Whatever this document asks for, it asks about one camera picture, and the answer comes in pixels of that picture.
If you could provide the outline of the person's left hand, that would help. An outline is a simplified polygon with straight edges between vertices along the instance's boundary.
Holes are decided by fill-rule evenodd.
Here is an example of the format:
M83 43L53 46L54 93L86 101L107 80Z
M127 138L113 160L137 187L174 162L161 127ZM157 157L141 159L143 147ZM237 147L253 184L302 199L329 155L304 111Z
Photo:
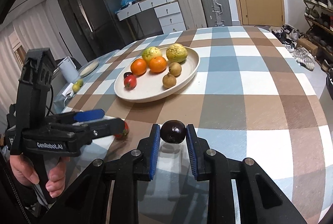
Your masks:
M48 173L46 190L52 198L57 198L65 189L67 162L69 157L61 157L56 167ZM23 155L11 155L10 166L15 178L23 185L30 186L40 182L34 167Z

